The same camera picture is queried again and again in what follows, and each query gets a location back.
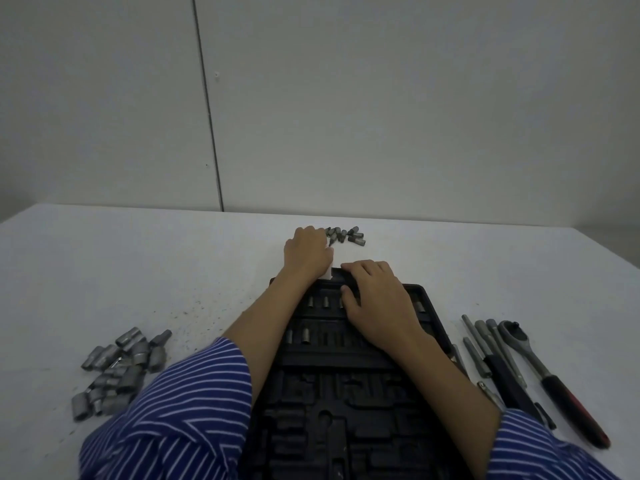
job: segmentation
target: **right hand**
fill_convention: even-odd
[[[409,293],[385,261],[343,263],[358,283],[360,306],[348,286],[342,302],[349,321],[376,347],[394,357],[424,335]]]

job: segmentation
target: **white table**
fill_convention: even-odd
[[[265,289],[284,241],[305,225],[360,226],[366,247],[336,243],[335,263],[388,261],[427,290],[453,342],[466,335],[464,313],[521,322],[612,448],[586,446],[516,355],[556,436],[637,476],[640,270],[578,231],[36,205],[0,225],[0,477],[76,475],[80,445],[103,421],[71,419],[71,396],[95,375],[80,370],[86,354],[133,325],[147,336],[171,328],[170,362],[205,347]]]

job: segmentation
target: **finger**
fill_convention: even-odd
[[[380,269],[380,266],[374,263],[371,259],[365,259],[364,261],[360,261],[360,263],[362,264],[362,267],[367,270],[367,273],[372,276],[380,274],[380,272],[382,271]]]
[[[347,285],[341,286],[340,291],[342,292],[342,304],[344,305],[344,309],[347,311],[347,318],[352,322],[357,322],[360,318],[360,311],[362,308],[358,305],[356,297],[353,295],[353,291],[351,291],[351,288]]]
[[[387,261],[376,261],[376,264],[384,273],[388,273],[388,274],[391,274],[391,276],[395,276],[394,272],[391,270],[391,266],[389,266],[389,263]]]
[[[369,278],[369,274],[362,267],[362,261],[342,263],[342,268],[351,273],[351,275],[356,279],[358,287],[361,286],[364,280]]]

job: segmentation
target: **left hand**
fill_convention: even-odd
[[[332,261],[333,248],[327,247],[324,229],[298,227],[293,239],[284,245],[282,272],[310,285],[325,273]]]

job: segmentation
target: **forearm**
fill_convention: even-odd
[[[444,355],[418,333],[392,353],[446,428],[477,479],[484,479],[500,411]]]
[[[287,323],[310,284],[306,276],[281,271],[223,334],[238,346],[249,365],[252,404],[267,379]]]

